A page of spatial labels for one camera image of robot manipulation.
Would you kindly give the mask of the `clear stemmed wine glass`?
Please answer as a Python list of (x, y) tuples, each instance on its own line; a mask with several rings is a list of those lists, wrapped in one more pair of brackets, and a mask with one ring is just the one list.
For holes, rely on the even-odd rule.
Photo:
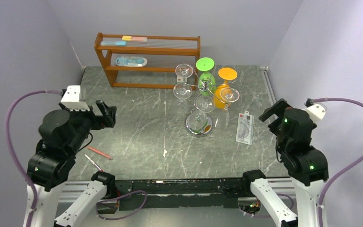
[(194, 69), (191, 65), (189, 64), (179, 64), (176, 68), (175, 68), (175, 74), (177, 77), (180, 78), (189, 78), (190, 76), (192, 76), (194, 73)]

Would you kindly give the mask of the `clear wide wine glass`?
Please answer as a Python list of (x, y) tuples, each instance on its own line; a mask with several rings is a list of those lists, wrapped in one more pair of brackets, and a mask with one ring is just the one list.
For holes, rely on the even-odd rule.
[(215, 103), (212, 97), (199, 95), (194, 100), (194, 105), (197, 109), (204, 113), (210, 113), (215, 108)]

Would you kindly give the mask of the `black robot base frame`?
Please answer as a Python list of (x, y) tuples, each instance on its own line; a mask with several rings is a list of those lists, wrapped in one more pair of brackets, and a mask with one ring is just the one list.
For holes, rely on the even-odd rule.
[(180, 207), (237, 209), (239, 198), (254, 196), (251, 183), (264, 178), (260, 170), (251, 170), (242, 177), (117, 181), (114, 175), (98, 171), (91, 180), (104, 184), (105, 205), (119, 200), (121, 211), (132, 211)]

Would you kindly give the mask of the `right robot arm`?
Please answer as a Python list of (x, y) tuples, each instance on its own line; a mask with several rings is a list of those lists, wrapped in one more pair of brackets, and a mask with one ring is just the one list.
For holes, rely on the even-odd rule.
[(255, 196), (277, 227), (321, 227), (321, 191), (328, 181), (326, 156), (311, 145), (316, 121), (325, 116), (324, 107), (312, 104), (305, 109), (294, 108), (279, 99), (259, 119), (277, 118), (268, 125), (276, 136), (275, 150), (288, 171), (295, 190), (297, 212), (280, 199), (260, 170), (252, 171), (241, 183), (246, 196)]

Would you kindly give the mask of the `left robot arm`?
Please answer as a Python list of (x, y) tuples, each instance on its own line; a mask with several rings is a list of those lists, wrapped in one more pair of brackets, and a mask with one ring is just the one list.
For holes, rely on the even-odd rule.
[(49, 112), (38, 131), (41, 140), (28, 161), (28, 216), (25, 227), (78, 227), (90, 210), (101, 199), (118, 195), (115, 176), (103, 171), (93, 174), (84, 192), (60, 216), (56, 216), (60, 195), (76, 163), (76, 155), (92, 130), (115, 126), (117, 108), (97, 100), (101, 111), (97, 116), (91, 106), (85, 110), (60, 109)]

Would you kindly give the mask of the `green plastic goblet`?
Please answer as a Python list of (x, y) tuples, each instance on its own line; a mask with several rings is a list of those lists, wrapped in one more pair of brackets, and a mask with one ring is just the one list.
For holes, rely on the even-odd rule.
[(215, 78), (210, 72), (214, 67), (215, 62), (209, 57), (202, 57), (196, 62), (196, 68), (202, 72), (199, 76), (198, 88), (204, 96), (211, 96), (209, 91), (214, 92), (216, 89)]

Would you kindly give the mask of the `orange plastic goblet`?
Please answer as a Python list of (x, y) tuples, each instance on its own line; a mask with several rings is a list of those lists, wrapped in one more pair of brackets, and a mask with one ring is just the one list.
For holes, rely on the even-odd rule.
[(227, 109), (231, 103), (237, 101), (240, 97), (239, 92), (229, 86), (229, 82), (235, 80), (238, 74), (234, 69), (225, 67), (218, 71), (218, 75), (224, 81), (221, 85), (217, 86), (214, 92), (215, 107)]

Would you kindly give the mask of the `clear tall flute glass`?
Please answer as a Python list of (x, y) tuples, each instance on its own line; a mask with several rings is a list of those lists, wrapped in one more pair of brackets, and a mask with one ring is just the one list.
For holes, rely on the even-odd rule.
[(214, 102), (215, 109), (212, 112), (214, 126), (216, 129), (224, 130), (229, 124), (230, 114), (228, 107), (236, 102), (240, 97), (240, 93), (228, 86), (220, 86), (215, 91)]

